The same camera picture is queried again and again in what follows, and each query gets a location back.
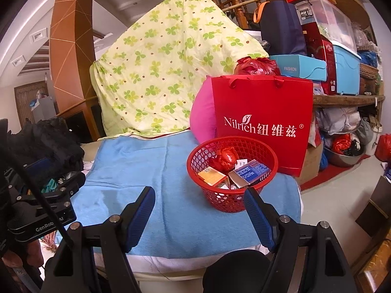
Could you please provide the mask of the purple white medicine box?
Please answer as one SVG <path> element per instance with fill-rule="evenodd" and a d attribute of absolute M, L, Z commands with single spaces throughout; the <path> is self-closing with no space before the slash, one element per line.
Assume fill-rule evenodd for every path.
<path fill-rule="evenodd" d="M 267 166 L 254 159 L 229 172 L 229 178 L 237 188 L 243 188 L 264 181 L 270 172 Z"/>

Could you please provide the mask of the small knotted red plastic bag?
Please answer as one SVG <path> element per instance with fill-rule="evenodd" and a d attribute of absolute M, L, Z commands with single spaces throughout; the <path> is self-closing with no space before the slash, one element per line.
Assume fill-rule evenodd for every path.
<path fill-rule="evenodd" d="M 228 173 L 234 170 L 239 155 L 234 147 L 225 147 L 217 152 L 215 157 L 208 161 L 208 165 L 221 173 Z"/>

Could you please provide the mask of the blue towel bed cover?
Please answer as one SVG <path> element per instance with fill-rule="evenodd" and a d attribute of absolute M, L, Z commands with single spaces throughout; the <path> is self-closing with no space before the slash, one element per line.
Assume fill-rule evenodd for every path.
<path fill-rule="evenodd" d="M 131 257 L 190 259 L 258 245 L 246 212 L 216 210 L 191 180 L 186 161 L 196 146 L 191 132 L 104 140 L 84 186 L 71 199 L 77 220 L 84 226 L 100 224 L 152 187 L 155 206 Z"/>

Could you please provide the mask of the red plastic mesh basket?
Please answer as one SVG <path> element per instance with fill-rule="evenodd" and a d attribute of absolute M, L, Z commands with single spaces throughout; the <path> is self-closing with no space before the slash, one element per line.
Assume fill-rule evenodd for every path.
<path fill-rule="evenodd" d="M 243 211 L 245 190 L 261 192 L 277 173 L 278 159 L 265 143 L 243 136 L 215 138 L 187 158 L 187 172 L 213 208 Z"/>

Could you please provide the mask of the orange medicine box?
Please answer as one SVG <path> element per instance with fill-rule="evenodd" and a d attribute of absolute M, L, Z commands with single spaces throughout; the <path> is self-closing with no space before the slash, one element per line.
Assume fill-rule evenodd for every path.
<path fill-rule="evenodd" d="M 227 183 L 228 176 L 214 169 L 213 167 L 207 167 L 203 171 L 200 171 L 197 176 L 201 178 L 206 184 L 211 187 L 218 187 Z"/>

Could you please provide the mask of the black clothing pile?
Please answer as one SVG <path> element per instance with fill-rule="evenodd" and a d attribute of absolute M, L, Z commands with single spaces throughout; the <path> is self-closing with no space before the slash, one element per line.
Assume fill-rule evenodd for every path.
<path fill-rule="evenodd" d="M 50 179 L 58 180 L 69 172 L 84 170 L 84 150 L 78 137 L 68 130 L 62 118 L 27 122 L 13 134 L 6 124 L 1 125 L 1 143 L 28 167 L 31 177 L 39 185 Z"/>

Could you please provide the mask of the metal bowl on floor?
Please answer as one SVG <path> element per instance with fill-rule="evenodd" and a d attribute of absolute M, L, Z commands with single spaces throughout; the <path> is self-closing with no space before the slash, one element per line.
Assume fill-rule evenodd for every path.
<path fill-rule="evenodd" d="M 358 156 L 345 156 L 337 154 L 327 147 L 323 148 L 323 152 L 326 155 L 328 162 L 336 167 L 352 167 L 365 156 L 364 152 Z"/>

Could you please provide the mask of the red Nilrich paper bag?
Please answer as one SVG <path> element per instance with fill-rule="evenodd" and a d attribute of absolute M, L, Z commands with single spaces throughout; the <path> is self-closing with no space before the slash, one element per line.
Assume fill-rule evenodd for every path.
<path fill-rule="evenodd" d="M 267 144 L 278 172 L 301 174 L 313 112 L 313 83 L 275 75 L 224 75 L 211 80 L 217 136 Z"/>

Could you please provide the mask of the pink pillow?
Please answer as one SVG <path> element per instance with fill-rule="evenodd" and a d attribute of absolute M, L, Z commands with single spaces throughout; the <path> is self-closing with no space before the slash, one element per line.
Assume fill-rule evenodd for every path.
<path fill-rule="evenodd" d="M 212 78 L 207 76 L 203 82 L 190 113 L 190 130 L 200 144 L 216 136 L 217 124 L 211 80 Z"/>

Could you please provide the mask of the green clover patterned quilt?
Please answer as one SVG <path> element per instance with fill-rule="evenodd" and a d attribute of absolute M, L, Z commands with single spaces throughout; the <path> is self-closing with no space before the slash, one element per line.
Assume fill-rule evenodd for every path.
<path fill-rule="evenodd" d="M 187 129 L 206 78 L 231 75 L 247 56 L 267 53 L 212 0 L 164 0 L 91 65 L 106 135 Z"/>

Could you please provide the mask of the red bag on floor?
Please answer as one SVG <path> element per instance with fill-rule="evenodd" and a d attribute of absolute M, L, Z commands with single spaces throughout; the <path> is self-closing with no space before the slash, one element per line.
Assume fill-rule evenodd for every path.
<path fill-rule="evenodd" d="M 379 138 L 375 156 L 381 162 L 390 163 L 391 160 L 391 134 L 383 134 Z"/>

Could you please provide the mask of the red bag behind paper bag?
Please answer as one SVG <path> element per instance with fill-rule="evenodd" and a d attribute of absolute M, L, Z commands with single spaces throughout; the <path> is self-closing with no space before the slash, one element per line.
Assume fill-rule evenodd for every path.
<path fill-rule="evenodd" d="M 275 60 L 269 58 L 252 58 L 247 56 L 237 61 L 235 75 L 280 75 L 280 69 Z"/>

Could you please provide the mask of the light blue fashion box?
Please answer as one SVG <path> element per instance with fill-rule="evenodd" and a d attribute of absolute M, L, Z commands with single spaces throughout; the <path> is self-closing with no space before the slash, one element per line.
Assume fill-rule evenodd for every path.
<path fill-rule="evenodd" d="M 326 62 L 300 54 L 284 54 L 269 57 L 274 60 L 284 76 L 312 81 L 326 81 Z"/>

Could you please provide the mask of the blue plastic storage bin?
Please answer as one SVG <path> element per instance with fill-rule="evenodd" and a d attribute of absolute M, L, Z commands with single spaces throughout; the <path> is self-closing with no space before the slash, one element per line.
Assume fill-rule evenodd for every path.
<path fill-rule="evenodd" d="M 358 95 L 361 57 L 342 43 L 332 41 L 335 56 L 337 93 Z"/>

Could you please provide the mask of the dark navy backpack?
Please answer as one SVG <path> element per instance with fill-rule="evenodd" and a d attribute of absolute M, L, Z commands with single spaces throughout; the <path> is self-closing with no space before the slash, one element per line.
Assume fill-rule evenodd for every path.
<path fill-rule="evenodd" d="M 253 21 L 260 24 L 262 39 L 270 45 L 270 56 L 299 54 L 306 56 L 302 26 L 293 4 L 284 0 L 261 3 L 254 12 Z"/>

